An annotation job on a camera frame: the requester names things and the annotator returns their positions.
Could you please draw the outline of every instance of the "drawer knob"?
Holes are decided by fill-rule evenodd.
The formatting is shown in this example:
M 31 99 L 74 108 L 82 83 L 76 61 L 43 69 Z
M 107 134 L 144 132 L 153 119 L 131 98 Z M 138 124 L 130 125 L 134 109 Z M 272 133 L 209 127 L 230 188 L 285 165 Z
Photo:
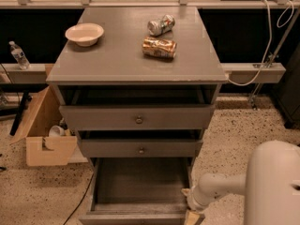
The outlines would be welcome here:
M 144 149 L 143 149 L 143 147 L 140 147 L 139 154 L 144 154 Z
M 136 122 L 137 124 L 142 124 L 142 123 L 143 123 L 143 118 L 142 118 L 141 116 L 138 116 L 138 117 L 136 118 L 135 122 Z

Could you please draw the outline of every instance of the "concrete floor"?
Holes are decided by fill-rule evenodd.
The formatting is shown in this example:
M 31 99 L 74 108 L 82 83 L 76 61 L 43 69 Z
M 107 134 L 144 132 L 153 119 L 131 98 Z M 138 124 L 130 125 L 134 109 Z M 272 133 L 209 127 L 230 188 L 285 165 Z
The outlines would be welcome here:
M 260 143 L 281 140 L 300 143 L 300 127 L 286 129 L 284 119 L 271 99 L 257 99 L 253 111 L 246 96 L 221 96 L 202 151 L 192 173 L 194 182 L 202 173 L 244 173 L 253 149 Z M 63 225 L 81 200 L 92 171 L 87 163 L 58 167 L 28 167 L 24 140 L 9 145 L 12 120 L 0 121 L 0 218 L 4 225 Z M 67 223 L 81 224 L 90 193 Z M 203 225 L 243 224 L 244 198 L 229 195 L 205 211 Z

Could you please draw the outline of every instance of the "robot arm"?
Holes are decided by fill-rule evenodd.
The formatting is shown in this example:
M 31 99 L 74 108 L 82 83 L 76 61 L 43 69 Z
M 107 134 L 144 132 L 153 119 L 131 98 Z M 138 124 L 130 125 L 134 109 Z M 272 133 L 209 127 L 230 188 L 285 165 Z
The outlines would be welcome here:
M 201 212 L 229 193 L 245 195 L 245 225 L 298 225 L 300 221 L 300 148 L 271 141 L 253 152 L 247 175 L 205 174 L 186 191 L 192 211 Z

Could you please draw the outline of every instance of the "silver can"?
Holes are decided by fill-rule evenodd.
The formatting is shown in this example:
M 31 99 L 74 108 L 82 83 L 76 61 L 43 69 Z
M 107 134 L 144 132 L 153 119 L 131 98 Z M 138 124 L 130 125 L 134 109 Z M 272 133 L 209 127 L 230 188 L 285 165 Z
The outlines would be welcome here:
M 157 37 L 172 30 L 175 19 L 172 15 L 164 15 L 162 19 L 148 22 L 148 30 L 151 36 Z
M 142 44 L 142 52 L 155 57 L 174 58 L 176 47 L 177 43 L 172 40 L 146 37 Z

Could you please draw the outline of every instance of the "plastic bottle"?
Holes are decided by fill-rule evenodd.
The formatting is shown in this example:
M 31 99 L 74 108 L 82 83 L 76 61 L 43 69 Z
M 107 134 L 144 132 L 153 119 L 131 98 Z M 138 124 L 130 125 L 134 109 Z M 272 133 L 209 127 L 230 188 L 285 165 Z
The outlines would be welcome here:
M 18 46 L 14 41 L 9 42 L 10 45 L 10 53 L 18 62 L 21 70 L 27 70 L 30 66 L 25 53 L 23 52 L 22 48 Z

